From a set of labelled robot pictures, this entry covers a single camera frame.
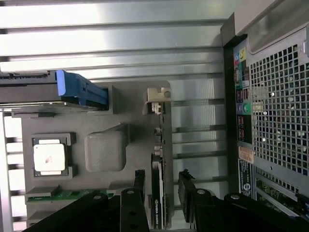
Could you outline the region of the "green RAM stick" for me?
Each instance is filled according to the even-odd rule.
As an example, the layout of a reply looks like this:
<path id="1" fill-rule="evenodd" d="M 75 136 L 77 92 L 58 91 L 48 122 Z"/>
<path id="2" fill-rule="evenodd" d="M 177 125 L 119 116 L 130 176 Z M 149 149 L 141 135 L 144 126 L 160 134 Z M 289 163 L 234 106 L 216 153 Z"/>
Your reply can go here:
<path id="1" fill-rule="evenodd" d="M 113 193 L 107 193 L 105 189 L 59 190 L 50 196 L 28 197 L 28 202 L 76 200 L 89 193 L 106 194 L 108 198 L 114 195 Z"/>

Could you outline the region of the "grey open PC case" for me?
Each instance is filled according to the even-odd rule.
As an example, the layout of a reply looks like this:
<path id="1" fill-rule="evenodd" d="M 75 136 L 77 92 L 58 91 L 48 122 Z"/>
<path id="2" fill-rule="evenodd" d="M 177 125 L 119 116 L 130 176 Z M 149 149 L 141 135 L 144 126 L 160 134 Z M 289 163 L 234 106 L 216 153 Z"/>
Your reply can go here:
<path id="1" fill-rule="evenodd" d="M 309 221 L 309 0 L 245 0 L 220 34 L 230 189 Z"/>

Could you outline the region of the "grey plastic parts rack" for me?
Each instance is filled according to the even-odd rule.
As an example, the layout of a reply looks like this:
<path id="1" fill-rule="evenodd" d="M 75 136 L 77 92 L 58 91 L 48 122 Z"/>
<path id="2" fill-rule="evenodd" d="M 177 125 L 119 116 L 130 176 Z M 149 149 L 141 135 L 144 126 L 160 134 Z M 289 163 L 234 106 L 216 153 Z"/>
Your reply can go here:
<path id="1" fill-rule="evenodd" d="M 22 121 L 27 228 L 75 200 L 28 202 L 28 197 L 50 196 L 59 190 L 105 189 L 120 195 L 133 187 L 136 170 L 145 171 L 144 208 L 152 225 L 151 154 L 154 128 L 159 120 L 143 114 L 143 96 L 149 87 L 158 91 L 166 82 L 100 84 L 108 89 L 106 111 L 16 114 Z M 165 188 L 168 225 L 173 213 L 170 102 L 165 103 Z M 66 169 L 60 175 L 41 175 L 34 170 L 33 146 L 40 139 L 59 139 L 65 145 Z"/>

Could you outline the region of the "silver CPU chip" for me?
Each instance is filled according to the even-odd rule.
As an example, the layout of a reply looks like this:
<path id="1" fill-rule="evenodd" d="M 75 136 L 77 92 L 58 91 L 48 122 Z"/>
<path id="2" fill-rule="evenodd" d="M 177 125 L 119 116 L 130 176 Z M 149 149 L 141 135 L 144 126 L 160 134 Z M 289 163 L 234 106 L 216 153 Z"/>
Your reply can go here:
<path id="1" fill-rule="evenodd" d="M 34 170 L 41 175 L 60 175 L 66 169 L 65 145 L 59 139 L 40 139 L 33 146 Z"/>

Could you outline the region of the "hard disk blue carrier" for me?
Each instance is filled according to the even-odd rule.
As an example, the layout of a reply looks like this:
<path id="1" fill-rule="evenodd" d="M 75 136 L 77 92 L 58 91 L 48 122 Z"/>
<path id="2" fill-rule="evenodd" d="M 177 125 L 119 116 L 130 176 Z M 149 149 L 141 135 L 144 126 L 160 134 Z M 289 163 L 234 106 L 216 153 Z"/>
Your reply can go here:
<path id="1" fill-rule="evenodd" d="M 79 74 L 64 70 L 0 72 L 0 111 L 56 114 L 108 109 L 108 89 Z"/>

